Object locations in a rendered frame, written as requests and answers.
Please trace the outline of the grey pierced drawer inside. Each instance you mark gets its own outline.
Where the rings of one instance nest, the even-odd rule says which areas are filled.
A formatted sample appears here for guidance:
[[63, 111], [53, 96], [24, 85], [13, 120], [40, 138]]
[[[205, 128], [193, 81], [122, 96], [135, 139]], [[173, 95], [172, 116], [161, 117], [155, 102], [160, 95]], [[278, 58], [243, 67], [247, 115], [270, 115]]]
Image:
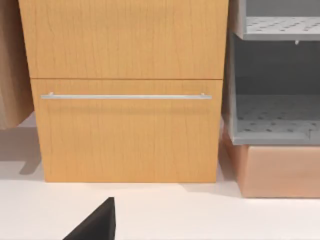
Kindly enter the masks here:
[[320, 145], [320, 0], [230, 0], [223, 118], [235, 145]]

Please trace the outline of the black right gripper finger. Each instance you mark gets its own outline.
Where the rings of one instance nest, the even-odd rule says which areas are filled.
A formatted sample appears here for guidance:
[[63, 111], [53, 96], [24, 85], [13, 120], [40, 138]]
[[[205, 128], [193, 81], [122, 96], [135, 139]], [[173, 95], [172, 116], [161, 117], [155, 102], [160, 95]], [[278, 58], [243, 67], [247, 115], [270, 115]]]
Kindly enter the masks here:
[[108, 197], [62, 240], [115, 240], [116, 204]]

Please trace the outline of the salmon-coloured box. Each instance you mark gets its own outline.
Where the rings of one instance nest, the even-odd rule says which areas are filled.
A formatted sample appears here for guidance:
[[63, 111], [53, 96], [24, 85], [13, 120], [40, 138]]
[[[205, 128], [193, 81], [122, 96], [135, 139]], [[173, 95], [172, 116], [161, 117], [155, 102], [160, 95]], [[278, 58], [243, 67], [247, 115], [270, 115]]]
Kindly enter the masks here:
[[245, 198], [319, 198], [320, 146], [234, 145], [221, 136]]

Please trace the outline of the plain wooden drawer front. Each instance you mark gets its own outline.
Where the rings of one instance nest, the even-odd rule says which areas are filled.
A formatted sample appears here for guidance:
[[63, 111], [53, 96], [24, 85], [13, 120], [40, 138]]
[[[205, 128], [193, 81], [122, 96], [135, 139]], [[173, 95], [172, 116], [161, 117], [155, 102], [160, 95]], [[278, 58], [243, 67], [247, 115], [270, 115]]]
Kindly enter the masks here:
[[34, 79], [223, 78], [229, 0], [18, 0]]

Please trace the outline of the pale wooden cupboard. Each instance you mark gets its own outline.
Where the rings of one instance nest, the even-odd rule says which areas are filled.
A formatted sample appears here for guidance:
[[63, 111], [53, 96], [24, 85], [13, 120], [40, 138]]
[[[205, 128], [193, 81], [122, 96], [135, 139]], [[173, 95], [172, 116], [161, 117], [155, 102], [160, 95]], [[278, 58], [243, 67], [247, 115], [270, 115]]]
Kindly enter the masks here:
[[18, 0], [0, 0], [0, 130], [34, 111]]

